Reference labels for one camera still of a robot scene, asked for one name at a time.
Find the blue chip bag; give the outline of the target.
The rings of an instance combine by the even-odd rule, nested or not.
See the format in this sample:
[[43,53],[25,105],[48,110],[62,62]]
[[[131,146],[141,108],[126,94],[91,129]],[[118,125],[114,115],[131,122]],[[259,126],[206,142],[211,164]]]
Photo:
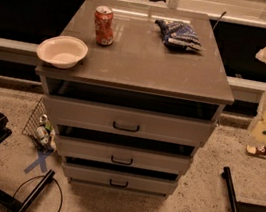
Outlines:
[[156,19],[160,28],[162,42],[166,47],[186,50],[203,50],[197,32],[190,24],[182,21]]

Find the white paper bowl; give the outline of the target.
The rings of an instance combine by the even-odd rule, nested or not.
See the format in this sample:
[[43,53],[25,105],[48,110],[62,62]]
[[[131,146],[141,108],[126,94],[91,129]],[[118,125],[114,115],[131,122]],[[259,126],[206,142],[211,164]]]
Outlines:
[[41,42],[37,47],[37,56],[43,62],[56,68],[68,69],[86,57],[87,45],[75,37],[56,36]]

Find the grey drawer cabinet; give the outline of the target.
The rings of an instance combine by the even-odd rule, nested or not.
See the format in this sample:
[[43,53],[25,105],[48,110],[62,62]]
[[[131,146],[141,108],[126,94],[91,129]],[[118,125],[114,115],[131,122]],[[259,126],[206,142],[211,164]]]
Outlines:
[[[73,33],[88,44],[88,55],[69,69],[48,63],[37,67],[43,97],[118,106],[124,109],[215,124],[226,105],[233,101],[208,16],[162,7],[110,0],[114,12],[114,41],[100,47],[95,41],[93,9],[102,0],[87,0],[77,13],[82,26]],[[203,50],[166,47],[156,19],[182,21],[197,32]],[[203,146],[56,124],[56,136],[67,136],[191,158]],[[183,175],[60,155],[62,164],[142,175],[178,183]]]

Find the top grey drawer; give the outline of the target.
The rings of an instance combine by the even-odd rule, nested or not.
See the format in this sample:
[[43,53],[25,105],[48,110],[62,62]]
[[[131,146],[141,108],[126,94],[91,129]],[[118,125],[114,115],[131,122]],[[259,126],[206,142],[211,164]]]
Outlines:
[[47,116],[56,124],[201,147],[215,128],[214,122],[106,106],[70,98],[43,97]]

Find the grey drawer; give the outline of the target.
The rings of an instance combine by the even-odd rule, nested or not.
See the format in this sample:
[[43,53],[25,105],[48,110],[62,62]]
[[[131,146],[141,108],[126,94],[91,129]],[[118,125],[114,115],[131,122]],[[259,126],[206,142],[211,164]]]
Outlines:
[[59,155],[173,173],[185,174],[191,158],[175,154],[57,135]]
[[159,194],[172,194],[178,186],[176,181],[148,178],[142,175],[130,175],[113,171],[61,164],[63,172],[69,180]]
[[214,122],[106,106],[70,98],[43,97],[47,116],[56,124],[201,147],[215,128]]

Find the orange soda can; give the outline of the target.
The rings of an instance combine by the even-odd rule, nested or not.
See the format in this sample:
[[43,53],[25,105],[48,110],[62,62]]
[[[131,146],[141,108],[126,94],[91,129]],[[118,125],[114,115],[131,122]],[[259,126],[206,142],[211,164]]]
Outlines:
[[111,8],[108,6],[98,6],[95,10],[95,35],[96,42],[102,46],[112,45],[113,32],[112,32],[112,23],[113,23],[114,13]]

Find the bottom grey drawer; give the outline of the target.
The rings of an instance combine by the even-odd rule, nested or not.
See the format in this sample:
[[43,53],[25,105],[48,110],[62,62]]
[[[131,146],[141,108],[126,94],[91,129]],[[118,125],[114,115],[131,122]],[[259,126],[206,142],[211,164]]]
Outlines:
[[69,180],[159,194],[172,194],[178,186],[176,181],[148,178],[142,175],[130,175],[113,171],[61,164],[63,172]]

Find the middle grey drawer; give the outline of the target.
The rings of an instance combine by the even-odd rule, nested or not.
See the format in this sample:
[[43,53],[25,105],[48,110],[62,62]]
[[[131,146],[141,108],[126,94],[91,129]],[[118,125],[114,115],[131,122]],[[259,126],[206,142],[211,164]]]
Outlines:
[[59,155],[173,173],[185,174],[191,158],[175,154],[57,135]]

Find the white bottle in basket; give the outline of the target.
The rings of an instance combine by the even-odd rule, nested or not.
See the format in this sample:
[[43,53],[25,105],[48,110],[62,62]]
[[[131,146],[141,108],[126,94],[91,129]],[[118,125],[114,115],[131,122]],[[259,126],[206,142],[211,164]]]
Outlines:
[[40,142],[40,144],[45,145],[48,143],[49,133],[44,128],[44,126],[39,126],[36,131],[36,139]]

